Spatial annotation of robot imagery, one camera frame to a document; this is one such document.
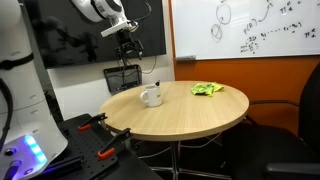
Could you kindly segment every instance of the white mug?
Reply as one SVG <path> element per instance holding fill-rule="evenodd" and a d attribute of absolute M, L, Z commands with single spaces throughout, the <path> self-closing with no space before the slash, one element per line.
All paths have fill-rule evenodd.
<path fill-rule="evenodd" d="M 147 86 L 140 94 L 140 99 L 148 107 L 156 107 L 162 104 L 159 86 Z"/>

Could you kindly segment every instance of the green cloth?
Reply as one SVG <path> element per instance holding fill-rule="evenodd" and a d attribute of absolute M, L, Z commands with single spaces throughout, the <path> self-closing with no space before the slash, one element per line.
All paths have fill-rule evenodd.
<path fill-rule="evenodd" d="M 213 92 L 216 92 L 222 89 L 223 89 L 223 86 L 221 86 L 216 82 L 198 83 L 191 88 L 191 92 L 194 95 L 200 94 L 200 95 L 212 96 Z"/>

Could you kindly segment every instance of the table base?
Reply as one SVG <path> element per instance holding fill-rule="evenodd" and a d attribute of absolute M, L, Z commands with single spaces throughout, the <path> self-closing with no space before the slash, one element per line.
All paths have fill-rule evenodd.
<path fill-rule="evenodd" d="M 207 172 L 194 171 L 194 170 L 180 168 L 179 167 L 180 157 L 179 157 L 178 144 L 179 144 L 178 141 L 170 142 L 172 167 L 150 167 L 150 168 L 153 171 L 171 171 L 173 173 L 173 180 L 178 180 L 179 174 L 189 174 L 189 175 L 217 178 L 217 179 L 228 179 L 228 180 L 231 179 L 231 177 L 227 176 L 227 175 L 207 173 Z"/>

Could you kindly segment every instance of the white wall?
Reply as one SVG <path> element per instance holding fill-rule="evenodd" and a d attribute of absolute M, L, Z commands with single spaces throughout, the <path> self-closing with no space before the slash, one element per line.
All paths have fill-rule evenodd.
<path fill-rule="evenodd" d="M 155 83 L 158 80 L 162 82 L 174 80 L 169 6 L 167 0 L 162 0 L 162 3 L 167 54 L 142 60 L 129 60 L 131 64 L 139 64 L 143 72 L 149 72 L 157 59 L 153 72 L 143 74 L 143 84 Z M 115 66 L 117 66 L 116 62 L 108 62 L 48 70 L 63 119 L 83 113 L 90 115 L 98 113 L 102 103 L 111 96 L 103 69 Z"/>

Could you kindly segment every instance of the computer monitor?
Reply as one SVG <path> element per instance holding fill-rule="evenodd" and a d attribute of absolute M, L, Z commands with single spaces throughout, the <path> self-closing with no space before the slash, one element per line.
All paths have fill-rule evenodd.
<path fill-rule="evenodd" d="M 70 0 L 23 0 L 30 19 L 32 33 L 46 69 L 118 60 L 119 47 L 115 35 L 102 37 L 111 27 L 108 20 L 90 22 Z M 166 54 L 163 9 L 161 0 L 147 0 L 152 7 L 148 18 L 132 33 L 140 39 L 143 57 Z M 149 13 L 145 0 L 122 0 L 129 20 Z M 137 58 L 137 53 L 126 58 Z"/>

